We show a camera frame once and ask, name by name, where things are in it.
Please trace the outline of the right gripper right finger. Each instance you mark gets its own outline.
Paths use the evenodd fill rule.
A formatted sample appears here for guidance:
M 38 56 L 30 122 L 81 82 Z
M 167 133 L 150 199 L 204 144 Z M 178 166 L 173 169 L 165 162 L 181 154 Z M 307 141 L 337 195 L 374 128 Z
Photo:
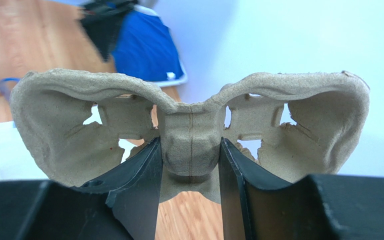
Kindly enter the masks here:
M 272 174 L 223 138 L 218 163 L 226 240 L 384 240 L 384 178 Z

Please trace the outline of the blue checkered paper bag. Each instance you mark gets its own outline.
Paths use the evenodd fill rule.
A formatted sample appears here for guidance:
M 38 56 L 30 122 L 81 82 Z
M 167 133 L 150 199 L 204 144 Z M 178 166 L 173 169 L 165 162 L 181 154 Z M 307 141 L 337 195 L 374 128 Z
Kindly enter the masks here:
M 0 181 L 42 180 L 48 177 L 37 167 L 13 121 L 0 123 Z

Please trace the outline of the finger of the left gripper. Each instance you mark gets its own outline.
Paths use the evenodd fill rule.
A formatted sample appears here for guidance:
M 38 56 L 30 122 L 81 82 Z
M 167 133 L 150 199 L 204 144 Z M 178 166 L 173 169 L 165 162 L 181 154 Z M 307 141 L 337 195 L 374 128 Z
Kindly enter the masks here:
M 137 0 L 89 0 L 80 5 L 79 23 L 104 62 L 110 60 L 124 18 L 137 4 Z

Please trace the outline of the grey pulp cup carrier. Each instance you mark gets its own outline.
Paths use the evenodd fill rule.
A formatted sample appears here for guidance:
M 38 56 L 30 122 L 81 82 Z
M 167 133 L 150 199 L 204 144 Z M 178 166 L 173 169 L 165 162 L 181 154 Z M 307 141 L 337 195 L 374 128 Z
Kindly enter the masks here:
M 177 102 L 157 85 L 121 73 L 52 69 L 29 72 L 10 109 L 37 166 L 79 187 L 118 166 L 119 140 L 160 138 L 160 201 L 200 192 L 219 203 L 221 140 L 250 157 L 241 141 L 259 140 L 254 161 L 294 183 L 335 174 L 355 150 L 370 108 L 370 88 L 347 72 L 253 73 L 198 103 Z

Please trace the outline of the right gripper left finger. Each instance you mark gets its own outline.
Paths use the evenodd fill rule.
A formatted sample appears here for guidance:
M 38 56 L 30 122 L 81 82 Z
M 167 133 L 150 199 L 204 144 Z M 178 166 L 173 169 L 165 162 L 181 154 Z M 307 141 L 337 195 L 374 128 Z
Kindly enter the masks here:
M 0 181 L 0 240 L 153 240 L 163 173 L 161 141 L 80 187 Z

